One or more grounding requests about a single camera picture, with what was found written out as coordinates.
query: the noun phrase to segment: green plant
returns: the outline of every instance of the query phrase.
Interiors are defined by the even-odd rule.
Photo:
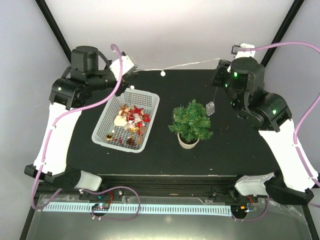
[[[173,123],[169,129],[190,143],[198,139],[208,140],[213,134],[208,130],[210,126],[205,107],[193,99],[187,107],[180,106],[173,110]]]

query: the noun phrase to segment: plant pot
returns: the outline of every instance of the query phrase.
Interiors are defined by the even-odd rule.
[[[179,140],[179,144],[181,145],[181,147],[183,147],[184,149],[192,149],[195,145],[197,145],[197,143],[199,142],[199,139],[195,142],[195,143],[192,143],[192,144],[187,144],[185,142],[183,142],[179,136],[179,133],[177,134],[178,136],[178,140]]]

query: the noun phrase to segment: robotic arm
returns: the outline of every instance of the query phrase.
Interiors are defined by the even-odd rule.
[[[264,90],[265,68],[252,56],[232,62],[220,60],[213,86],[223,88],[240,119],[250,122],[269,145],[281,171],[261,176],[239,176],[236,190],[243,196],[269,195],[280,204],[305,205],[312,198],[314,182],[304,168],[293,142],[292,113],[278,94]],[[313,176],[318,173],[299,146]]]
[[[104,70],[99,70],[98,57],[106,63]],[[71,53],[71,66],[61,78],[52,85],[49,100],[49,119],[45,136],[52,129],[54,120],[73,108],[85,106],[93,92],[114,88],[117,81],[122,81],[116,96],[121,95],[127,88],[125,78],[137,68],[132,57],[122,53],[123,79],[117,79],[120,74],[120,60],[111,62],[95,47],[78,46]],[[68,114],[56,124],[47,146],[46,159],[42,162],[42,154],[46,145],[43,139],[39,154],[33,164],[25,167],[24,173],[35,178],[40,166],[43,165],[40,180],[64,190],[99,189],[102,179],[98,175],[74,169],[67,165],[67,153],[74,127],[81,111]]]

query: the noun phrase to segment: gray plastic basket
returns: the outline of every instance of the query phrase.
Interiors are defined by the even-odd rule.
[[[141,90],[130,90],[129,88],[121,94],[121,96],[113,96],[105,105],[105,108],[97,122],[93,134],[92,141],[95,144],[99,144],[103,147],[117,149],[119,151],[140,153],[144,150],[148,136],[150,134],[152,124],[155,120],[157,108],[159,105],[160,98],[157,94],[141,91]],[[143,134],[142,144],[136,144],[135,146],[130,146],[126,144],[127,138],[130,137],[130,132],[124,130],[123,127],[117,127],[114,124],[114,120],[119,113],[120,108],[124,105],[135,105],[137,108],[143,108],[145,114],[149,114],[150,122],[146,122],[147,132]],[[114,138],[122,138],[122,144],[115,140],[106,140],[106,136],[112,133]],[[138,138],[138,134],[134,134],[134,141]]]

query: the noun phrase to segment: black tabletop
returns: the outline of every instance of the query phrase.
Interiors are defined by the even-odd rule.
[[[215,113],[210,117],[213,136],[193,149],[183,149],[169,131],[172,110],[192,99],[206,105],[213,100],[210,70],[140,72],[132,82],[138,90],[158,94],[156,116],[141,153],[130,153],[93,143],[91,136],[105,104],[83,111],[74,128],[67,164],[104,175],[262,175],[279,169],[271,150],[250,124],[239,120],[225,92],[218,89]],[[108,91],[93,95],[88,104],[105,98]]]

